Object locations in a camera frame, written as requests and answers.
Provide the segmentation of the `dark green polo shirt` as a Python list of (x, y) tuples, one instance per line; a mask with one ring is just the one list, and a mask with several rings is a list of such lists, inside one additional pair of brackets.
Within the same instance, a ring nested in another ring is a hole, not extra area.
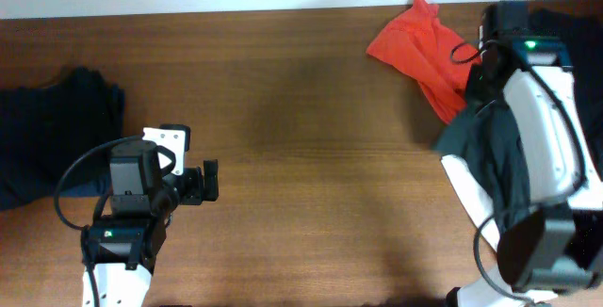
[(500, 101), (471, 102), (440, 134), (432, 148), (461, 157), (477, 183), (493, 200), (502, 233), (528, 215), (526, 209), (501, 212), (530, 203), (530, 182), (521, 138), (511, 112)]

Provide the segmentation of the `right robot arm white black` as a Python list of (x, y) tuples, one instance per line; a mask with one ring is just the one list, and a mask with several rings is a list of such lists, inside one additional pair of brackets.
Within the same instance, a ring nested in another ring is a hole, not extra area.
[(523, 1), (481, 18), (469, 57), (466, 108), (436, 150), (475, 243), (497, 264), (452, 289), (447, 306), (547, 306), (602, 283), (602, 90), (600, 25)]

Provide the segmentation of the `white shirt green logo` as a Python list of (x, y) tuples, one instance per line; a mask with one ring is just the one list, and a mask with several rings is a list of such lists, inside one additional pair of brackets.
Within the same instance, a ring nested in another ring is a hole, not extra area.
[(461, 157), (449, 154), (442, 156), (440, 162), (467, 215), (480, 227), (494, 213), (493, 200)]

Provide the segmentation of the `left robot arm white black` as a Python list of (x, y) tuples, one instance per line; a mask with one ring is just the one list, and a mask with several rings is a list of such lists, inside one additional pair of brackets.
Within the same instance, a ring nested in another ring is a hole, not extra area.
[(80, 237), (83, 307), (142, 305), (175, 209), (218, 199), (216, 160), (183, 170), (175, 161), (174, 152), (152, 141), (111, 149), (111, 192)]

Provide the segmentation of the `black folded clothes pile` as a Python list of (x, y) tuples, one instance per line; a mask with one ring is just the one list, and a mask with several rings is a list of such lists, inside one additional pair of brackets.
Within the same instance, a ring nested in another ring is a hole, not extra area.
[(1, 91), (1, 209), (53, 195), (82, 154), (122, 136), (125, 92), (85, 67)]

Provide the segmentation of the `orange red shirt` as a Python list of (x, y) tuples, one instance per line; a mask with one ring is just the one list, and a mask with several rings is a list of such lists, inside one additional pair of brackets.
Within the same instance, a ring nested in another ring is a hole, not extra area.
[(478, 50), (438, 17), (439, 6), (413, 0), (369, 44), (366, 53), (414, 79), (437, 117), (449, 124), (466, 107), (464, 93)]

